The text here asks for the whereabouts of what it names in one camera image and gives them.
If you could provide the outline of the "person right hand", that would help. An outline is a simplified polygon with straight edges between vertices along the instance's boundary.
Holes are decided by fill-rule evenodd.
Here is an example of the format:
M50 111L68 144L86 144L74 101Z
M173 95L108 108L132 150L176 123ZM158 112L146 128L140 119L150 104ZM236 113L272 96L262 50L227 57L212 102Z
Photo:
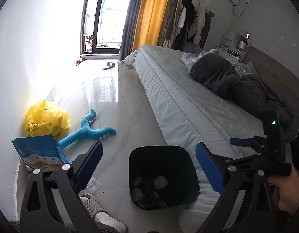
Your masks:
M279 188L278 208L294 215L299 208L299 176L295 167L291 165L290 176L271 176L267 180Z

